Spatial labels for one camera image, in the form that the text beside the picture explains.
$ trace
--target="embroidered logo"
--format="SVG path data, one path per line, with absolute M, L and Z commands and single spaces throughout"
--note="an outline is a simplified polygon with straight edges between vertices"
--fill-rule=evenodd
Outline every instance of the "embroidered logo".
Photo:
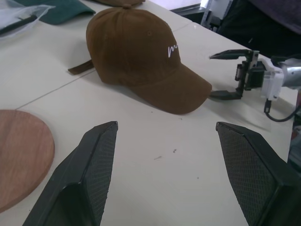
M 170 58 L 172 52 L 174 52 L 174 50 L 176 48 L 178 48 L 178 45 L 174 45 L 174 46 L 168 47 L 168 58 Z

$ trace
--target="white table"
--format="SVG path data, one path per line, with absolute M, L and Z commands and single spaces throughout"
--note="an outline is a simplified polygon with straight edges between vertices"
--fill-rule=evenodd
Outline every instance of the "white table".
M 69 35 L 76 33 L 75 26 L 60 29 Z M 242 48 L 240 45 L 195 23 L 174 31 L 174 35 L 182 62 L 211 82 L 214 89 L 237 86 L 234 76 L 241 60 L 208 57 Z M 274 117 L 291 111 L 296 91 L 284 89 L 281 97 L 273 105 L 277 109 L 271 113 Z M 83 134 L 95 125 L 118 121 L 102 226 L 246 226 L 229 183 L 215 124 L 226 121 L 260 132 L 286 160 L 292 121 L 268 120 L 263 106 L 259 92 L 249 91 L 242 100 L 207 100 L 190 114 L 172 115 L 148 105 L 126 88 L 102 83 L 92 71 L 20 108 L 50 127 L 55 159 L 44 181 L 23 201 L 0 214 L 0 225 L 22 225 L 53 170 Z
M 83 2 L 96 12 L 109 8 Z M 173 31 L 191 23 L 151 1 L 138 6 L 164 19 Z M 68 68 L 90 59 L 86 28 L 92 16 L 78 16 L 63 25 L 39 22 L 30 32 L 0 42 L 0 108 L 17 109 L 89 72 L 72 76 Z

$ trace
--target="round wooden board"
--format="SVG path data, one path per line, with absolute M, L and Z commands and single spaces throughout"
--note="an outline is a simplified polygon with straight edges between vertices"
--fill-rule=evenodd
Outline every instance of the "round wooden board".
M 52 134 L 42 120 L 26 112 L 0 110 L 0 213 L 41 183 L 54 154 Z

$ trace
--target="cap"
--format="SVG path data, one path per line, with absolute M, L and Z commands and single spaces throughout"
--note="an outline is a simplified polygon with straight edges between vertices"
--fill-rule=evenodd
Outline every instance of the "cap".
M 90 66 L 101 80 L 126 86 L 157 108 L 185 114 L 210 95 L 210 83 L 181 63 L 168 24 L 148 11 L 129 7 L 101 11 L 89 22 L 86 37 Z
M 41 17 L 40 21 L 47 24 L 61 24 L 66 22 L 75 16 L 86 13 L 94 14 L 95 11 L 80 2 L 79 0 L 15 0 L 16 2 L 24 6 L 35 6 L 35 5 L 49 5 L 55 6 L 50 9 L 44 16 Z
M 93 1 L 109 6 L 124 6 L 125 4 L 136 5 L 145 2 L 145 0 L 93 0 Z

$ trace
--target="green cap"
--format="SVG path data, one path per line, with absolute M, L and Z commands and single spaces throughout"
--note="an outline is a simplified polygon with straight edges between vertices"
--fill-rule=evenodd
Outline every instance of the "green cap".
M 15 0 L 24 6 L 49 5 L 55 6 L 40 18 L 47 24 L 61 24 L 78 14 L 94 14 L 95 11 L 79 0 Z

